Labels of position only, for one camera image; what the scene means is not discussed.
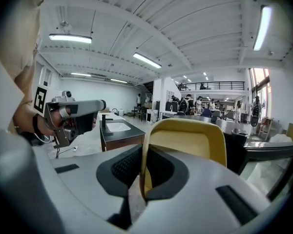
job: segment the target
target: sink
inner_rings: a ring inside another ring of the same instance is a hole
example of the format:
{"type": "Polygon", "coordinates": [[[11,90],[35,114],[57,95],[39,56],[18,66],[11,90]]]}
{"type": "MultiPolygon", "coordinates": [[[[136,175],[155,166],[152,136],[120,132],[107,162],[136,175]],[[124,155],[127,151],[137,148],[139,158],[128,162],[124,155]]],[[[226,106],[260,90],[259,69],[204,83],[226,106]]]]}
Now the sink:
{"type": "Polygon", "coordinates": [[[122,122],[107,123],[106,125],[111,132],[122,132],[131,129],[122,122]]]}

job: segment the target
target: faucet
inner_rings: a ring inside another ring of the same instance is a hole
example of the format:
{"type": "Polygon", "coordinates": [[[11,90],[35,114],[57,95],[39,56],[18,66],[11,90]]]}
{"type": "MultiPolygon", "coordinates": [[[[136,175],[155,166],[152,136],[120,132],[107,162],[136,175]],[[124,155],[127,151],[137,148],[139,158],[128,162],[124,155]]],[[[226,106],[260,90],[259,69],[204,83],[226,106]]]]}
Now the faucet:
{"type": "Polygon", "coordinates": [[[113,111],[114,109],[116,109],[116,115],[119,116],[119,113],[118,113],[117,108],[113,108],[112,111],[113,111]]]}

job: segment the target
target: backpack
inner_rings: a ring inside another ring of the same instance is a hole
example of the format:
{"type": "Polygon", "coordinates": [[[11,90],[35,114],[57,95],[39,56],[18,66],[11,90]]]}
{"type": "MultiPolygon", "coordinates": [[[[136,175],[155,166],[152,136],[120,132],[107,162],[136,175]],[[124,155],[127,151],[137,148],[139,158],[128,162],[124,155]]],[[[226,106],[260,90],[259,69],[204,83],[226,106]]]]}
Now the backpack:
{"type": "Polygon", "coordinates": [[[253,116],[259,116],[259,107],[258,104],[255,105],[253,109],[253,116]]]}
{"type": "Polygon", "coordinates": [[[189,111],[189,103],[188,100],[182,99],[179,105],[179,112],[184,112],[185,114],[189,111]]]}

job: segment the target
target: hand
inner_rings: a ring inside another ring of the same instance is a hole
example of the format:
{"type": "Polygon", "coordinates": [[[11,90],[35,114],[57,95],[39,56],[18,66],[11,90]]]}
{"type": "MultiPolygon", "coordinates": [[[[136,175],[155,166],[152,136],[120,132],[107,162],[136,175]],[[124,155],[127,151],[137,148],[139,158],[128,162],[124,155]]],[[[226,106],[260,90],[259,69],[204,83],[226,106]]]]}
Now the hand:
{"type": "MultiPolygon", "coordinates": [[[[69,107],[66,108],[66,111],[68,114],[70,114],[69,107]]],[[[51,118],[52,118],[53,124],[56,127],[60,127],[63,124],[63,118],[62,118],[59,110],[54,110],[51,113],[51,118]]],[[[93,122],[92,122],[92,129],[94,129],[95,127],[96,127],[96,119],[94,118],[93,122]]],[[[38,128],[43,135],[55,136],[55,132],[47,127],[47,125],[45,124],[45,122],[41,116],[38,117],[38,128]]]]}

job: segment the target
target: fluorescent ceiling light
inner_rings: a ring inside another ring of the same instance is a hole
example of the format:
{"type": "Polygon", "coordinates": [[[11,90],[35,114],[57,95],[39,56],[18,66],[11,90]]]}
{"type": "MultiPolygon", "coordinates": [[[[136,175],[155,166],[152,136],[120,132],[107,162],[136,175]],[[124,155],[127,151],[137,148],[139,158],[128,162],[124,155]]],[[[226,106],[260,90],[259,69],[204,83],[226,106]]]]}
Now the fluorescent ceiling light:
{"type": "Polygon", "coordinates": [[[90,77],[91,75],[88,74],[80,74],[80,73],[70,73],[71,75],[75,75],[75,76],[88,76],[90,77]]]}
{"type": "Polygon", "coordinates": [[[77,35],[69,35],[69,34],[50,34],[50,40],[52,41],[77,41],[91,44],[91,37],[77,36],[77,35]]]}
{"type": "Polygon", "coordinates": [[[116,80],[116,79],[111,79],[112,81],[117,81],[117,82],[122,82],[122,83],[128,83],[127,81],[123,81],[123,80],[116,80]]]}
{"type": "Polygon", "coordinates": [[[261,19],[259,24],[259,30],[257,33],[256,41],[253,50],[258,51],[262,47],[267,30],[269,27],[270,18],[272,15],[272,9],[270,7],[263,7],[261,12],[261,19]]]}
{"type": "Polygon", "coordinates": [[[152,65],[153,67],[155,68],[161,68],[162,66],[157,64],[156,62],[153,62],[151,59],[147,58],[147,57],[144,57],[143,55],[140,55],[139,53],[134,53],[133,57],[141,60],[141,61],[144,61],[150,65],[152,65]]]}

